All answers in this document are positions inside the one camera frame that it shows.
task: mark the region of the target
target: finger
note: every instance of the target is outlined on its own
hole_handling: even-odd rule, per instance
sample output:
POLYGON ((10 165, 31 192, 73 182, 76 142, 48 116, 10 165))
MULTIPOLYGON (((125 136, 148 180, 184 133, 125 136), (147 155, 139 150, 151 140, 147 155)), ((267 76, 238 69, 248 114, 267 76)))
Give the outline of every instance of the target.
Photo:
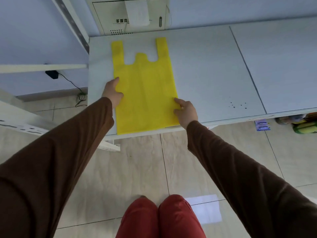
POLYGON ((120 78, 119 77, 116 77, 114 80, 113 80, 113 86, 116 87, 117 84, 119 83, 120 81, 120 78))
POLYGON ((181 106, 185 106, 185 104, 186 104, 185 100, 182 100, 182 99, 179 99, 179 98, 174 98, 174 101, 176 103, 178 103, 179 105, 181 105, 181 106))
POLYGON ((174 109, 173 113, 178 117, 180 115, 180 109, 174 109))

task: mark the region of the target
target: white paper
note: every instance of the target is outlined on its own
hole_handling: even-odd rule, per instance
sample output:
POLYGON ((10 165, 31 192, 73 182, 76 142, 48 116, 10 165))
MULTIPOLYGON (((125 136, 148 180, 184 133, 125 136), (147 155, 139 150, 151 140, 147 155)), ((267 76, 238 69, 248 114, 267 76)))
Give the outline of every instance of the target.
POLYGON ((124 2, 131 26, 140 27, 150 24, 146 0, 126 0, 124 2))

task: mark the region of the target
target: brown shirt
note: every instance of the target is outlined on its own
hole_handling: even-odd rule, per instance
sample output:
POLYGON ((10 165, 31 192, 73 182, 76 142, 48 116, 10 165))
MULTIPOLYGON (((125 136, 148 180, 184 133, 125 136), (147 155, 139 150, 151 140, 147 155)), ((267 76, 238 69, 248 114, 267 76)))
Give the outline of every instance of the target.
MULTIPOLYGON (((0 237, 53 237, 62 210, 113 126, 101 98, 0 165, 0 237)), ((252 237, 315 237, 317 207, 280 177, 196 121, 188 149, 252 237)))

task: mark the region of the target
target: white table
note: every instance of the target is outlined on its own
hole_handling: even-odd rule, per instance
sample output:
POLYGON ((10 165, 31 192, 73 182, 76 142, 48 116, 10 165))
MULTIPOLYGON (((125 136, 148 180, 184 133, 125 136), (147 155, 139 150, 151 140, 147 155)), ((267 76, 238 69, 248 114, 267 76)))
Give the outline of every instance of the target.
MULTIPOLYGON (((317 110, 314 107, 304 107, 300 110, 288 109, 278 112, 273 109, 274 112, 267 113, 265 108, 270 110, 270 104, 264 108, 260 99, 261 94, 259 97, 257 93, 257 89, 263 91, 263 88, 255 87, 231 28, 233 33, 238 32, 238 26, 224 25, 91 38, 88 104, 98 100, 101 97, 105 83, 113 79, 111 42, 123 41, 125 63, 132 64, 137 52, 146 53, 150 61, 156 61, 155 38, 166 37, 178 97, 190 100, 194 104, 199 121, 206 126, 211 127, 219 124, 317 110)), ((247 32, 241 31, 239 33, 238 44, 243 43, 241 41, 243 39, 242 34, 245 33, 247 32)), ((243 54, 248 45, 244 42, 241 46, 243 54)), ((115 123, 104 140, 181 129, 177 126, 148 132, 117 135, 115 123)))

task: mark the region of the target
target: tile floor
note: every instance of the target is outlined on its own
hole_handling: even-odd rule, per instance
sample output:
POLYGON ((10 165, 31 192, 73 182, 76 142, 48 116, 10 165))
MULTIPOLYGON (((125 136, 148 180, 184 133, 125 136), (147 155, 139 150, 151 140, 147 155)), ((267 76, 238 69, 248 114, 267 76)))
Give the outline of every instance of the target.
MULTIPOLYGON (((84 107, 76 97, 26 103, 26 109, 64 122, 84 107)), ((317 135, 298 135, 273 120, 271 131, 257 132, 253 122, 213 129, 317 202, 317 135)), ((37 136, 0 127, 0 162, 37 136)), ((192 205, 207 237, 249 237, 218 188, 187 150, 186 132, 118 140, 121 152, 98 149, 80 177, 58 224, 55 238, 115 237, 121 217, 138 196, 160 204, 180 194, 192 205)))

